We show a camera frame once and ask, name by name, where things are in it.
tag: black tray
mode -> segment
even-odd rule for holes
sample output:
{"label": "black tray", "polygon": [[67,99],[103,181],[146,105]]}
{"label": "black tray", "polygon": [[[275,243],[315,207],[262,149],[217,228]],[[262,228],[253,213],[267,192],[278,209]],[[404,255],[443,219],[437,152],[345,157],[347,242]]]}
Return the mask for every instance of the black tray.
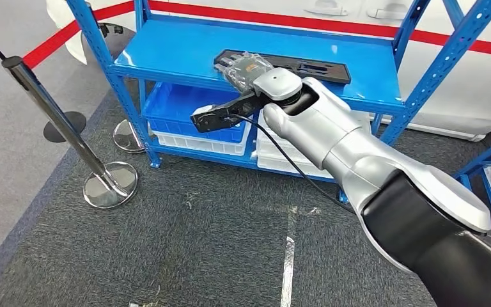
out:
{"label": "black tray", "polygon": [[[222,64],[222,58],[229,58],[233,54],[243,54],[243,51],[225,49],[214,60],[214,64]],[[315,79],[330,81],[334,83],[350,84],[351,75],[347,66],[342,63],[331,63],[315,61],[313,59],[291,58],[288,56],[275,56],[273,54],[259,53],[263,58],[275,67],[286,68],[298,76],[314,77]]]}

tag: dark carpet floor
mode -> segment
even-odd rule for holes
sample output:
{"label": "dark carpet floor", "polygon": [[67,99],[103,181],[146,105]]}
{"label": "dark carpet floor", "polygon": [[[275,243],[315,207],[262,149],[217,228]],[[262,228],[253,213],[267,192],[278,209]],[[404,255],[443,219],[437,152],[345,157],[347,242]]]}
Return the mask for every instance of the dark carpet floor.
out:
{"label": "dark carpet floor", "polygon": [[[0,274],[0,306],[279,306],[288,235],[292,306],[433,306],[420,280],[378,256],[357,221],[303,179],[168,155],[150,168],[114,146],[123,113],[106,100],[88,143],[103,161],[136,167],[138,194],[91,208],[81,192],[90,171],[74,156]],[[412,131],[398,142],[449,173],[485,148]]]}

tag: red stripe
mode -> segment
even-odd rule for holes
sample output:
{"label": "red stripe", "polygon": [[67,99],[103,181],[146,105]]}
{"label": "red stripe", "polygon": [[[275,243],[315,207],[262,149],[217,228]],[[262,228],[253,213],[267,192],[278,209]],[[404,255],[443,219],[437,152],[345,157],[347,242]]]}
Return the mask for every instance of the red stripe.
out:
{"label": "red stripe", "polygon": [[[134,11],[134,3],[132,1],[109,6],[107,8],[101,8],[94,11],[95,18],[102,20],[117,15],[125,14]],[[52,35],[45,42],[41,43],[37,48],[24,56],[24,62],[29,68],[34,68],[52,53],[56,52],[63,44],[66,43],[71,37],[73,37],[80,28],[75,21],[69,23],[63,29],[59,30],[56,34]]]}
{"label": "red stripe", "polygon": [[[227,8],[212,8],[209,6],[199,6],[191,4],[168,3],[150,0],[149,5],[152,10],[171,13],[181,13],[187,15],[248,22],[259,22],[262,24],[291,26],[297,28],[317,29],[360,35],[392,37],[396,34],[396,31],[398,30],[398,28],[390,26],[378,26],[372,24],[360,24],[356,22],[323,20],[307,17],[294,17],[270,13],[231,10]],[[126,3],[121,3],[97,10],[95,11],[95,17],[97,18],[97,20],[107,19],[113,16],[131,12],[133,10],[134,4],[132,1],[129,1]],[[78,31],[79,28],[76,21],[71,22],[69,25],[59,30],[55,35],[50,37],[47,41],[39,45],[35,50],[27,54],[24,57],[26,64],[31,68],[37,66],[45,58],[50,56],[50,54],[52,54],[55,50],[60,48],[67,40],[73,37]],[[411,40],[423,43],[431,43],[434,45],[444,45],[448,38],[448,35],[421,30],[415,30],[410,37]],[[491,42],[478,40],[471,46],[470,50],[491,54]]]}

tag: silver robotic arm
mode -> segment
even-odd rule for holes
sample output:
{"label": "silver robotic arm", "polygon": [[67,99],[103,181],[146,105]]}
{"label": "silver robotic arm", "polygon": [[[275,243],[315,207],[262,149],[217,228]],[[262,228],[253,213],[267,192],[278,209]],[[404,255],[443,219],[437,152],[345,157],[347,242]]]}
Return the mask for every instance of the silver robotic arm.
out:
{"label": "silver robotic arm", "polygon": [[477,196],[364,131],[318,80],[258,55],[227,63],[218,69],[246,98],[192,116],[199,130],[202,123],[220,129],[211,121],[225,114],[263,107],[270,129],[336,179],[385,259],[416,273],[440,306],[491,306],[491,217]]}
{"label": "silver robotic arm", "polygon": [[[281,75],[291,74],[276,68]],[[381,142],[361,128],[349,106],[321,82],[301,80],[318,94],[303,112],[289,115],[275,103],[264,107],[267,125],[287,139],[317,168],[326,169],[342,187],[362,228],[375,248],[400,269],[408,271],[379,245],[364,224],[365,206],[398,173],[404,173],[440,210],[476,232],[491,230],[488,207],[470,190],[433,166],[424,165]]]}

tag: stanchion base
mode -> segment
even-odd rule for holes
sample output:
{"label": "stanchion base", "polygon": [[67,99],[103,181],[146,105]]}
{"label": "stanchion base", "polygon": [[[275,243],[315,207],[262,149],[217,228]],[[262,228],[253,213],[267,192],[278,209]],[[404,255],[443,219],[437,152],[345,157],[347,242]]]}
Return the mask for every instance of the stanchion base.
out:
{"label": "stanchion base", "polygon": [[93,207],[110,209],[128,202],[136,193],[138,174],[132,165],[125,162],[110,162],[104,165],[117,183],[127,192],[122,196],[110,189],[91,173],[84,183],[84,199]]}
{"label": "stanchion base", "polygon": [[135,135],[130,128],[128,120],[123,120],[116,126],[113,137],[116,146],[124,152],[128,152],[130,154],[140,154],[141,152],[146,151],[144,145],[139,144],[136,141]]}
{"label": "stanchion base", "polygon": [[[82,113],[70,111],[65,112],[65,116],[72,124],[72,127],[74,127],[76,132],[82,133],[82,131],[86,128],[86,117]],[[66,141],[61,133],[59,133],[59,131],[50,122],[46,123],[42,134],[47,141],[52,143],[63,143]]]}

